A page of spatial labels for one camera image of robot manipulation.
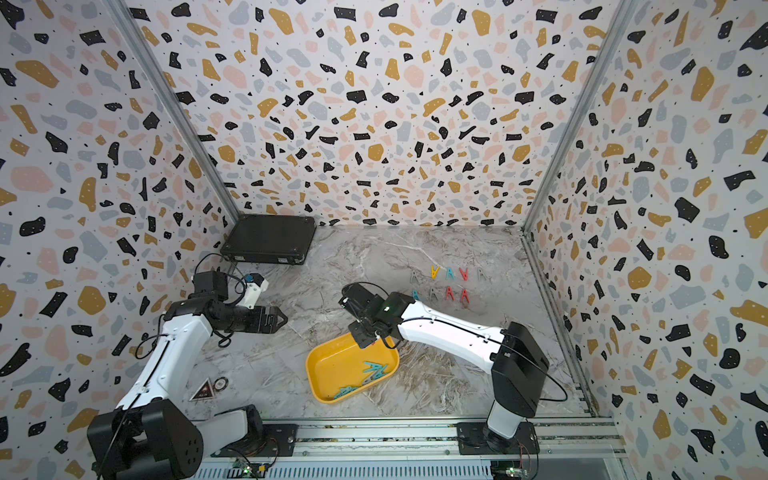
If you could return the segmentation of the yellow plastic storage box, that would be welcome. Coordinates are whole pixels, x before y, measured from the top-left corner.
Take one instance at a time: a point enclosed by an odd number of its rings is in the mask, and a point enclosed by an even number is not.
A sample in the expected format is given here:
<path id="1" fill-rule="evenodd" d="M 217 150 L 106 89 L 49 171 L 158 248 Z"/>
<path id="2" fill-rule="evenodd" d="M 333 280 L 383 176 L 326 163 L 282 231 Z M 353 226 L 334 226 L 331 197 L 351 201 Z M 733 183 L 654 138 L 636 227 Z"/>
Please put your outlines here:
<path id="1" fill-rule="evenodd" d="M 366 361 L 388 364 L 387 375 L 364 384 Z M 399 352 L 386 348 L 382 340 L 366 349 L 360 349 L 351 333 L 347 333 L 315 347 L 309 353 L 305 367 L 315 399 L 324 404 L 334 404 L 383 382 L 397 371 L 399 365 Z M 357 390 L 334 400 L 339 390 L 347 386 L 355 386 Z"/>

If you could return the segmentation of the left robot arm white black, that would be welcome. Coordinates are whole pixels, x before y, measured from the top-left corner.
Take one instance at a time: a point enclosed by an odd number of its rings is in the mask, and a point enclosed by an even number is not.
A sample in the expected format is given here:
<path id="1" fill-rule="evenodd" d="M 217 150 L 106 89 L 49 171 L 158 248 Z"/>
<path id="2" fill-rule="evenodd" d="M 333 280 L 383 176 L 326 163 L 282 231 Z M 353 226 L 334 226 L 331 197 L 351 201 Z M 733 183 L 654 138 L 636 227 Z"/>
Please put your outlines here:
<path id="1" fill-rule="evenodd" d="M 235 301 L 228 299 L 222 272 L 198 273 L 193 284 L 193 293 L 162 315 L 155 347 L 128 393 L 87 428 L 93 470 L 100 479 L 185 479 L 216 452 L 244 458 L 263 452 L 272 442 L 253 405 L 194 422 L 178 403 L 210 337 L 273 334 L 287 317 L 277 307 L 258 305 L 268 287 L 258 273 L 243 279 Z"/>

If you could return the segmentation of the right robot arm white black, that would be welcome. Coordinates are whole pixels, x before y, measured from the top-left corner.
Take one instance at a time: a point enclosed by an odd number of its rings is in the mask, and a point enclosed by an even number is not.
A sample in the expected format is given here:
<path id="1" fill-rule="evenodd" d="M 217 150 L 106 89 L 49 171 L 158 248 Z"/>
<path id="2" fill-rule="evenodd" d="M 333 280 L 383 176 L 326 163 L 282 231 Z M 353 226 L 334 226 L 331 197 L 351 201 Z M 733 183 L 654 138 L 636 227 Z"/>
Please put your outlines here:
<path id="1" fill-rule="evenodd" d="M 364 282 L 345 285 L 339 305 L 355 318 L 349 330 L 362 349 L 378 340 L 392 348 L 401 341 L 422 343 L 488 374 L 494 400 L 483 435 L 496 450 L 512 441 L 524 420 L 536 416 L 545 382 L 553 379 L 543 350 L 520 323 L 504 328 L 471 323 L 400 292 L 383 298 Z"/>

